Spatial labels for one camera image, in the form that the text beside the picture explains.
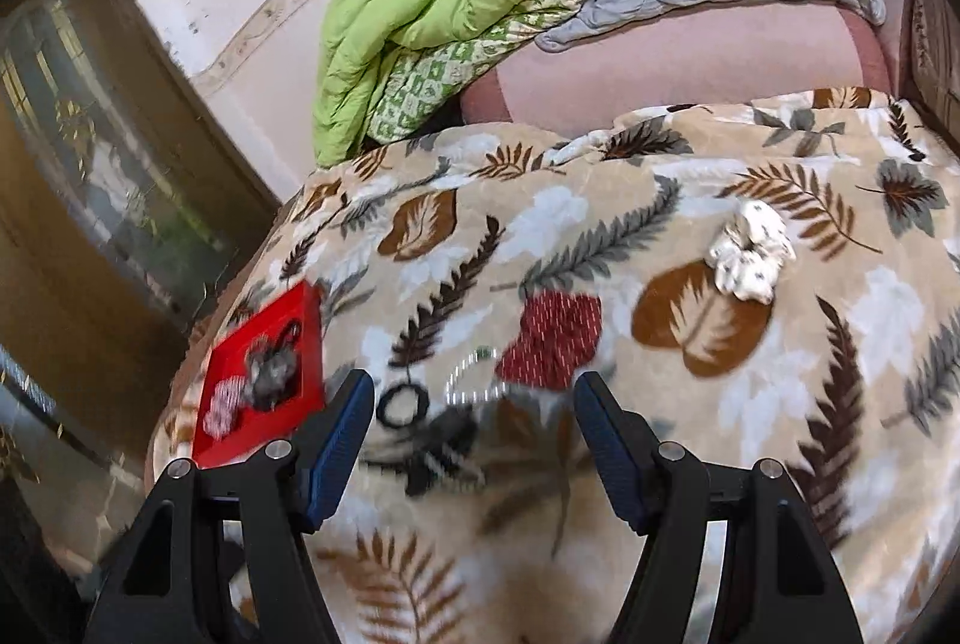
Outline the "striped floral cushion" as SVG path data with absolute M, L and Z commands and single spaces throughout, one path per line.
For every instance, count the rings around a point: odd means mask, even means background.
M 911 73 L 923 103 L 958 132 L 958 18 L 947 0 L 913 0 Z

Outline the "pink mattress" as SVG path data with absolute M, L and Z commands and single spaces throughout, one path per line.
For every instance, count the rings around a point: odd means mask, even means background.
M 913 0 L 884 0 L 872 26 L 833 4 L 687 8 L 563 52 L 514 52 L 460 95 L 469 124 L 519 122 L 576 137 L 638 107 L 737 103 L 782 93 L 867 86 L 908 75 Z

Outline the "pink checkered scrunchie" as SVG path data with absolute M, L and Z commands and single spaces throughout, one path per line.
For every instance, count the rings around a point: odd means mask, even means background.
M 213 396 L 202 421 L 203 431 L 213 441 L 221 441 L 236 428 L 245 407 L 244 387 L 242 376 L 223 379 L 213 387 Z

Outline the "grey black scrunchie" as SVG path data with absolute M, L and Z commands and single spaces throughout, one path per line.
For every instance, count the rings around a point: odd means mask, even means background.
M 272 412 L 290 394 L 299 369 L 298 345 L 301 322 L 291 319 L 272 339 L 259 335 L 245 351 L 245 407 Z

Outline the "white floral scrunchie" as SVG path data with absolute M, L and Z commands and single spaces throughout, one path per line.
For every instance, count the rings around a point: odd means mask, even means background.
M 796 251 L 781 215 L 768 203 L 747 200 L 724 223 L 704 260 L 721 295 L 771 304 L 782 269 L 796 260 Z

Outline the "leaf pattern plush blanket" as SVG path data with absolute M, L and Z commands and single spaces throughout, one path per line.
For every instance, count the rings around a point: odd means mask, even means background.
M 796 260 L 771 304 L 704 260 L 747 200 Z M 221 342 L 320 290 L 322 379 L 370 374 L 366 449 L 472 407 L 482 490 L 409 498 L 359 459 L 308 541 L 348 642 L 599 642 L 641 543 L 562 392 L 494 368 L 542 291 L 599 296 L 587 369 L 708 462 L 781 460 L 862 634 L 903 642 L 958 564 L 958 160 L 869 88 L 648 107 L 576 140 L 498 122 L 317 171 L 229 291 Z

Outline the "black hair claw clip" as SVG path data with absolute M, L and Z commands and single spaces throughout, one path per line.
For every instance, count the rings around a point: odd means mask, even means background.
M 477 436 L 473 408 L 448 407 L 410 428 L 402 438 L 366 449 L 361 463 L 397 477 L 409 498 L 423 498 L 441 488 L 470 493 L 487 483 L 483 468 L 470 458 Z

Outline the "red patterned scrunchie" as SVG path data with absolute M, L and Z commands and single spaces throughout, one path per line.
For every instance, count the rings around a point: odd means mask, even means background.
M 562 392 L 594 360 L 602 334 L 599 296 L 542 291 L 524 306 L 519 334 L 494 368 L 506 384 Z

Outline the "wooden door with stained glass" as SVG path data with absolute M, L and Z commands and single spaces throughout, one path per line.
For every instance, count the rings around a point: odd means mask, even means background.
M 2 0 L 2 342 L 140 451 L 277 199 L 133 0 Z

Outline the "green quilted comforter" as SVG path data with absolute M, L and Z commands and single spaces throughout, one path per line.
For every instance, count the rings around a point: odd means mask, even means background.
M 320 30 L 314 161 L 407 139 L 452 96 L 584 0 L 331 0 Z

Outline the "red jewelry tray box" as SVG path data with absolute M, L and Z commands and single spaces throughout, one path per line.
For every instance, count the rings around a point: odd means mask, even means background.
M 202 468 L 244 459 L 325 402 L 320 290 L 303 281 L 213 348 L 190 457 Z

